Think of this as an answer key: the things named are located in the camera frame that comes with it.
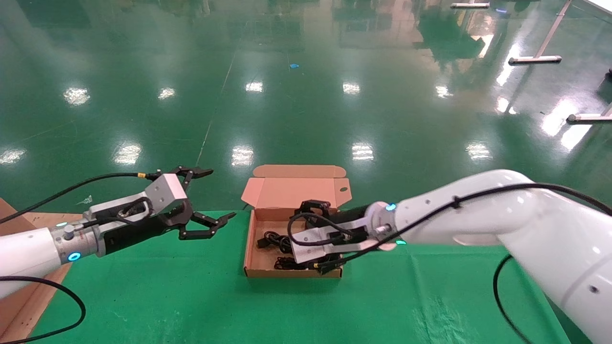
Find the green tablecloth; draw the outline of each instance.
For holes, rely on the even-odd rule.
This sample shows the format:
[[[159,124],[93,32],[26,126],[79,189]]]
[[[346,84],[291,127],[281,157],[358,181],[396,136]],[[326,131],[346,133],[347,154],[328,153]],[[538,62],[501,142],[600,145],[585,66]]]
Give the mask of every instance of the green tablecloth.
[[[83,298],[87,318],[42,341],[522,343],[491,290],[506,254],[501,247],[400,245],[347,264],[340,280],[247,279],[249,216],[238,212],[208,241],[182,242],[174,231],[76,262],[64,285]],[[542,292],[514,262],[502,271],[500,294],[534,343],[569,342]],[[58,293],[35,334],[73,322],[78,312]]]

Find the robotic arm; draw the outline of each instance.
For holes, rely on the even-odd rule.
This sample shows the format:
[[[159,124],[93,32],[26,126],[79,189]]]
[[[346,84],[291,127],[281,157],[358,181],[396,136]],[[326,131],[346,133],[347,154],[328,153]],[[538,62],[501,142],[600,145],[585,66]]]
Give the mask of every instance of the robotic arm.
[[[78,221],[0,236],[0,276],[43,277],[62,264],[109,255],[174,229],[179,240],[210,239],[236,213],[213,219],[194,212],[185,191],[192,179],[212,172],[181,166],[169,173],[158,171],[143,192],[92,206]],[[189,221],[208,230],[188,231]],[[0,299],[27,283],[0,283]]]
[[[375,202],[338,212],[329,220],[354,235],[333,244],[300,245],[341,234],[325,223],[314,223],[314,228],[292,235],[294,257],[303,263],[331,253],[363,251],[457,195],[524,183],[533,182],[513,171],[489,171],[397,204]],[[313,203],[305,202],[296,213],[312,212]],[[594,343],[610,342],[612,217],[544,189],[497,193],[453,208],[401,234],[401,238],[409,244],[502,244]],[[379,249],[395,246],[388,243]]]

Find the box lid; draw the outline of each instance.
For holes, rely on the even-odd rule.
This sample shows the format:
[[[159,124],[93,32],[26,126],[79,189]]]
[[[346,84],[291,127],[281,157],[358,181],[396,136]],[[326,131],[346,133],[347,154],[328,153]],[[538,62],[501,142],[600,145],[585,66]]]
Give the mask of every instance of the box lid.
[[[253,171],[242,200],[254,208],[297,209],[303,201],[321,200],[331,208],[351,200],[344,168],[333,165],[262,165]]]

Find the cardboard box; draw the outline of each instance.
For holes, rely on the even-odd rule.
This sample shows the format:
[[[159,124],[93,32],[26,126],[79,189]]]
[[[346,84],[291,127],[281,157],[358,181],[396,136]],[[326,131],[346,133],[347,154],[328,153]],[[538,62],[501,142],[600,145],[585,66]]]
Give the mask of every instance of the cardboard box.
[[[253,171],[242,194],[242,200],[253,206],[248,224],[247,248],[244,257],[244,273],[247,277],[340,278],[342,268],[325,275],[315,270],[275,270],[278,249],[257,247],[257,240],[266,231],[287,235],[287,223],[303,201],[320,200],[331,203],[330,212],[351,200],[351,189],[346,171],[332,165],[262,165]],[[297,222],[295,233],[300,231]]]
[[[13,207],[0,198],[0,219],[14,213]],[[52,226],[60,222],[75,221],[80,218],[81,216],[76,214],[28,213],[1,224],[0,236]],[[61,283],[69,269],[70,264],[65,264],[45,278]],[[4,299],[0,299],[0,342],[27,338],[55,292],[56,289],[51,286],[31,283]]]

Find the metal pipe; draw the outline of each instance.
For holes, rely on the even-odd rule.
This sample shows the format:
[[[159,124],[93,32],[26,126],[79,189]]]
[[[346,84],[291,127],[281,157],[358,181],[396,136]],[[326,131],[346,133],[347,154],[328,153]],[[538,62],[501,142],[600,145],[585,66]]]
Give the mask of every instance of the metal pipe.
[[[540,56],[527,57],[527,58],[510,58],[509,64],[530,64],[530,63],[559,63],[561,62],[560,56]]]
[[[581,113],[581,114],[571,114],[567,118],[568,122],[576,123],[576,122],[612,122],[611,116],[601,116],[598,113]]]
[[[602,116],[612,117],[612,103],[610,103],[610,105],[608,105],[608,107],[603,111]]]
[[[572,3],[572,0],[567,0],[567,2],[565,2],[565,5],[563,5],[563,8],[561,9],[561,11],[559,12],[559,14],[557,14],[557,19],[555,19],[554,23],[553,23],[553,27],[550,28],[550,31],[548,31],[548,35],[546,36],[546,38],[544,39],[544,42],[542,43],[542,45],[540,46],[540,49],[537,51],[537,53],[534,55],[534,59],[540,58],[540,56],[542,54],[544,54],[544,49],[546,49],[546,46],[548,45],[548,43],[550,42],[550,40],[553,38],[554,36],[554,32],[557,31],[557,28],[559,27],[559,23],[561,22],[561,20],[563,19],[563,17],[565,16],[565,12],[567,11],[567,9],[570,7],[570,4]]]
[[[490,4],[488,2],[478,2],[469,0],[469,2],[453,2],[450,5],[451,9],[487,9]]]

